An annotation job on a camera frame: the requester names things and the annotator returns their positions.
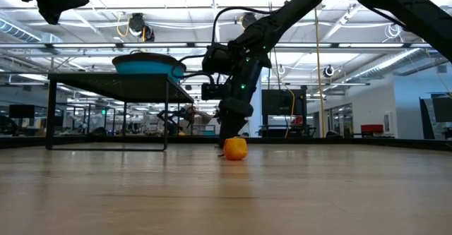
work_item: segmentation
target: ceiling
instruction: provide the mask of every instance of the ceiling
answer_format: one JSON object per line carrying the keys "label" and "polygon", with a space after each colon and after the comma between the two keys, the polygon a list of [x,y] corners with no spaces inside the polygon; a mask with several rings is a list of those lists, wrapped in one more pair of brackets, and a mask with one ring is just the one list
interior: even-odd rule
{"label": "ceiling", "polygon": [[[121,37],[117,31],[126,32],[127,18],[132,13],[143,13],[147,24],[155,32],[155,41],[206,43],[212,38],[212,22],[216,13],[228,6],[248,6],[268,10],[269,2],[273,10],[281,7],[286,0],[90,0],[83,8],[66,11],[61,15],[60,25],[46,24],[36,8],[34,1],[23,3],[20,0],[0,0],[1,17],[13,20],[27,31],[41,35],[52,33],[64,43],[100,42],[140,42],[137,37]],[[452,0],[432,0],[445,11],[452,13]],[[323,0],[318,7],[319,36],[321,42],[347,43],[392,43],[422,42],[417,36],[403,30],[389,30],[391,22],[370,10],[361,7],[356,1]],[[229,11],[219,19],[217,41],[233,40],[243,31],[236,20],[242,11]],[[298,24],[290,28],[281,38],[284,43],[316,42],[315,12],[309,12]],[[0,33],[1,42],[20,42],[16,38]],[[169,54],[181,58],[188,54],[202,54],[205,45],[197,48],[159,48],[152,52]],[[123,54],[131,49],[122,50]],[[322,49],[321,68],[332,65],[344,75],[351,74],[361,66],[385,54],[401,52],[402,49]],[[8,49],[7,52],[19,57],[27,57],[42,68],[51,69],[51,56],[61,64],[59,71],[74,71],[84,68],[87,71],[114,71],[111,60],[120,51],[111,49],[64,49],[54,56],[39,50]],[[315,47],[306,50],[278,49],[272,54],[282,72],[283,81],[317,81],[317,54]],[[201,59],[186,61],[189,70],[201,69]],[[203,78],[194,81],[206,81]]]}

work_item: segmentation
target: blue bowl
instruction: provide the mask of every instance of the blue bowl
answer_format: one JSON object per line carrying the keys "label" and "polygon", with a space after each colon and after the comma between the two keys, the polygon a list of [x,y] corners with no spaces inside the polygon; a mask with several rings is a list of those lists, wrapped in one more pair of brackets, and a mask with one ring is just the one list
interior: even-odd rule
{"label": "blue bowl", "polygon": [[118,56],[112,63],[117,73],[121,74],[167,74],[173,81],[178,82],[175,76],[183,76],[186,70],[184,64],[180,64],[175,58],[163,54],[153,53],[135,53],[130,55]]}

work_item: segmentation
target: workstation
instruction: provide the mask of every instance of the workstation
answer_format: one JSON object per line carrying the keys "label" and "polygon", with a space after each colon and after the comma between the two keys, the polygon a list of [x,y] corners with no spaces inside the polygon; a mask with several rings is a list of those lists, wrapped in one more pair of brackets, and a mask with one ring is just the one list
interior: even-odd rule
{"label": "workstation", "polygon": [[0,0],[0,233],[452,228],[452,0],[45,2]]}

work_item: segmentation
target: black table frame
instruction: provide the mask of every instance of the black table frame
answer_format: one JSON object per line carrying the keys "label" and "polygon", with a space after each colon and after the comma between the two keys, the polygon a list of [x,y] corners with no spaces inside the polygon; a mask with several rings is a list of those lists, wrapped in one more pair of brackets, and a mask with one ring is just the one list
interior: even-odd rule
{"label": "black table frame", "polygon": [[[47,106],[47,129],[46,129],[46,137],[45,137],[45,147],[47,150],[106,150],[106,148],[79,148],[79,147],[54,147],[54,118],[55,118],[55,109],[57,105],[57,89],[58,89],[58,80],[53,79],[52,77],[49,77],[49,99],[48,99],[48,106]],[[165,111],[168,110],[168,104],[170,102],[170,84],[177,87],[178,91],[183,91],[181,87],[179,87],[176,83],[171,81],[169,78],[166,80],[165,84]],[[127,115],[127,102],[124,102],[124,115],[123,115],[123,132],[122,132],[122,138],[126,137],[126,115]],[[168,120],[168,113],[165,112],[165,121]],[[163,146],[162,148],[130,148],[125,147],[121,150],[123,151],[165,151],[168,147],[168,126],[167,123],[165,123],[164,127],[164,134],[163,134]]]}

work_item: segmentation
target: desk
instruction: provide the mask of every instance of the desk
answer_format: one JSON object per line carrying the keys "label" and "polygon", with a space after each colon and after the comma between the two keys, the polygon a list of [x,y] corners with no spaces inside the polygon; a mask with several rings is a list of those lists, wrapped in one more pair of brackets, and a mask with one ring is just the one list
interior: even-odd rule
{"label": "desk", "polygon": [[[193,99],[167,74],[118,74],[118,73],[51,73],[49,79],[49,104],[47,107],[46,148],[48,150],[99,150],[54,148],[54,122],[57,98],[57,83],[82,89],[124,102],[123,137],[126,132],[126,109],[128,102],[193,103]],[[168,134],[165,125],[163,147],[158,149],[139,149],[142,151],[163,151],[167,149]]]}

